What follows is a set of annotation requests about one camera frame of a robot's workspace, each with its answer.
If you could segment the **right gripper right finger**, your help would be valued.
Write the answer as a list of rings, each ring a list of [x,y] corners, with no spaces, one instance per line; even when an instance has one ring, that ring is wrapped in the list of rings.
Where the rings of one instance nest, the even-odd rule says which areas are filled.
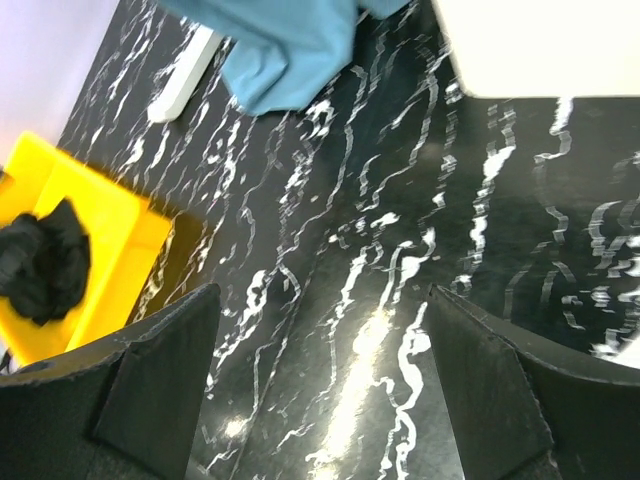
[[[468,479],[636,479],[639,372],[433,285],[428,333]]]

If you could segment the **white clothes rack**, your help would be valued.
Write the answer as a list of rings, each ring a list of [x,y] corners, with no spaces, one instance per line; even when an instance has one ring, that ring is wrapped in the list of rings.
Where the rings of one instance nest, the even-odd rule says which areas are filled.
[[[182,114],[222,41],[217,32],[205,26],[196,28],[166,85],[147,108],[151,123],[169,123]]]

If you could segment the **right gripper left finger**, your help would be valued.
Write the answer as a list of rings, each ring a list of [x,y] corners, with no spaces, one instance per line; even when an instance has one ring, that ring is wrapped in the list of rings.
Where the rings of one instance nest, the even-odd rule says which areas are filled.
[[[4,479],[182,479],[221,314],[202,285],[1,378]]]

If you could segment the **blue tank top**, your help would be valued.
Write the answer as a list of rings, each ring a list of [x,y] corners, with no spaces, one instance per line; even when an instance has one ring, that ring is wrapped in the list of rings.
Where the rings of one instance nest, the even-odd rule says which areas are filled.
[[[300,111],[347,66],[359,13],[386,19],[405,1],[162,1],[168,12],[229,37],[222,79],[239,108]]]

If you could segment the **black cloth in bin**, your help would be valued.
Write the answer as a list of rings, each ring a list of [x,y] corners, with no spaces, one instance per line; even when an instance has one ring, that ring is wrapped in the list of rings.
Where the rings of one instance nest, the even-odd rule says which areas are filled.
[[[1,228],[1,296],[39,327],[81,303],[90,268],[89,235],[68,199],[44,217],[22,213]]]

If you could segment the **white side cabinet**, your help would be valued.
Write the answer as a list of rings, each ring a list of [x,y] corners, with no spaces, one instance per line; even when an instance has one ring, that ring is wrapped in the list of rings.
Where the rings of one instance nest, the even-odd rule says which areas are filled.
[[[462,90],[479,99],[636,97],[636,1],[436,1]]]

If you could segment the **yellow plastic bin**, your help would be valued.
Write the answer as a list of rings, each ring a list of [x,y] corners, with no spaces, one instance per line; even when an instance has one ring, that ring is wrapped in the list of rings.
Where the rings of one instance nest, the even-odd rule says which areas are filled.
[[[1,223],[42,217],[68,199],[88,233],[91,268],[83,301],[39,327],[1,302],[1,339],[20,366],[74,350],[123,328],[171,230],[149,200],[31,132],[16,141],[1,180]]]

